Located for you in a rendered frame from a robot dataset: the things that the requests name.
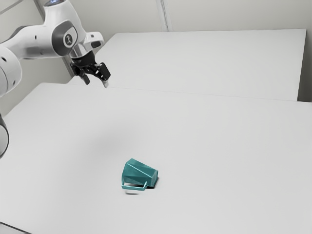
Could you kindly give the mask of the teal faceted mug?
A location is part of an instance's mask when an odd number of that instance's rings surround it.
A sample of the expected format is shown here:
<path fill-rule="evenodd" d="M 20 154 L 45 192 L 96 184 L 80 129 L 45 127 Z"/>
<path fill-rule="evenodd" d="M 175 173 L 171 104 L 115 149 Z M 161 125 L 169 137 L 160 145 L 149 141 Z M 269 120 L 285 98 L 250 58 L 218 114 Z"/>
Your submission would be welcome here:
<path fill-rule="evenodd" d="M 121 187 L 125 190 L 144 191 L 146 188 L 154 188 L 157 180 L 158 170 L 131 158 L 125 163 Z"/>

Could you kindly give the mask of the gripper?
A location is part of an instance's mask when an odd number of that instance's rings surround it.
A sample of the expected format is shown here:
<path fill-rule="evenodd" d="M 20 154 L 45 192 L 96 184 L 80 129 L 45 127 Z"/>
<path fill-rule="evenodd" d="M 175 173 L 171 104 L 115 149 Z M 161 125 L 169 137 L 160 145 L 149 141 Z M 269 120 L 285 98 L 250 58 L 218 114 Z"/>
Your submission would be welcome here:
<path fill-rule="evenodd" d="M 108 88 L 108 79 L 111 76 L 107 66 L 104 62 L 97 63 L 95 60 L 95 54 L 90 51 L 86 55 L 80 58 L 72 58 L 70 66 L 75 76 L 79 76 L 86 85 L 90 83 L 88 74 L 91 74 L 99 78 L 105 88 Z"/>

